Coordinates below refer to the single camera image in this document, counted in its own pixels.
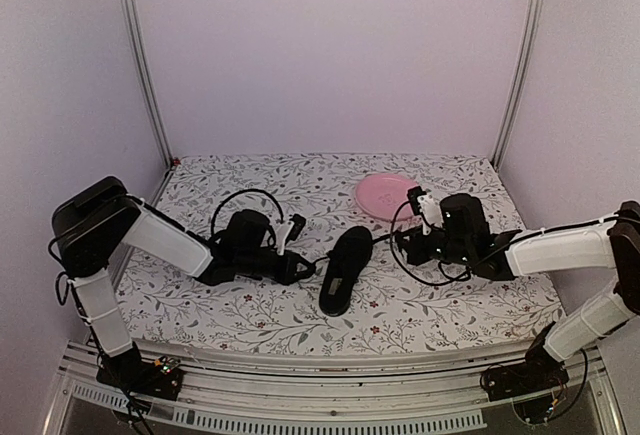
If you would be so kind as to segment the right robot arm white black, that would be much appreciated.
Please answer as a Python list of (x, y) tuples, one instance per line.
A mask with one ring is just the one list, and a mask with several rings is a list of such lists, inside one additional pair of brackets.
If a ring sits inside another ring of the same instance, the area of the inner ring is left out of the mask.
[(400, 266), (428, 261), (462, 267), (489, 281), (579, 268), (606, 268), (614, 279), (579, 309), (545, 328), (517, 370), (517, 382), (537, 391), (556, 366), (592, 342), (608, 336), (639, 314), (639, 204), (626, 201), (612, 214), (572, 225), (533, 231), (491, 232), (481, 201), (466, 193), (440, 202), (421, 189), (407, 205), (422, 220), (419, 228), (392, 231), (390, 248), (404, 253)]

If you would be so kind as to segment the black shoelace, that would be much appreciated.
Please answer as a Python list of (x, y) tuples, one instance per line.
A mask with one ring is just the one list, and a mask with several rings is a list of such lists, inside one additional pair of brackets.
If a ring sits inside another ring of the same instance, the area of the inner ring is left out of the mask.
[(390, 241), (393, 235), (394, 232), (375, 238), (366, 227), (352, 227), (339, 237), (332, 250), (314, 260), (312, 264), (317, 265), (325, 260), (347, 261), (354, 258), (357, 263), (366, 266), (371, 260), (373, 247), (383, 241)]

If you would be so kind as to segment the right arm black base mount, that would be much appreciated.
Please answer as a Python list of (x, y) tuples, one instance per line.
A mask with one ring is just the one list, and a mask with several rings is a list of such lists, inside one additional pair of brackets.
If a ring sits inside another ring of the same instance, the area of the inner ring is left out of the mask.
[(543, 356), (491, 366), (480, 375), (479, 383), (490, 401), (498, 401), (550, 390), (568, 381), (564, 363)]

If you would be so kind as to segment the black shoe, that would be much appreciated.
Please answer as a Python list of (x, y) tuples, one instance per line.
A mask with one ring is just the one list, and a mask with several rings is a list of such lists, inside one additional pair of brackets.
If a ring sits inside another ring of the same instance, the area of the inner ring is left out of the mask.
[(319, 307), (325, 315), (337, 317), (348, 310), (354, 285), (366, 266), (354, 258), (329, 260), (319, 295)]

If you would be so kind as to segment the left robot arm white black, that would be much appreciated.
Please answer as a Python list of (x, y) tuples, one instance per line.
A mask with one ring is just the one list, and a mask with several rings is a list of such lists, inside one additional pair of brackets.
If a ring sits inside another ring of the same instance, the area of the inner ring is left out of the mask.
[(63, 268), (81, 318), (111, 358), (111, 374), (128, 389), (141, 388), (149, 370), (132, 354), (134, 343), (108, 273), (119, 246), (140, 250), (208, 286), (238, 276), (287, 286), (315, 272), (313, 263), (287, 247), (306, 225), (298, 214), (273, 225), (266, 215), (242, 209), (205, 239), (130, 194), (114, 176), (64, 202), (51, 223), (50, 254)]

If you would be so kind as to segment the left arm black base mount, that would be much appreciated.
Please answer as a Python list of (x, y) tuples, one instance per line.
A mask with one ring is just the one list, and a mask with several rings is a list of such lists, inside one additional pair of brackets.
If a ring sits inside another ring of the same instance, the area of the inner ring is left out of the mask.
[(120, 389), (126, 394), (139, 394), (176, 401), (182, 388), (184, 371), (180, 368), (164, 369), (154, 362), (107, 357), (101, 362), (96, 380)]

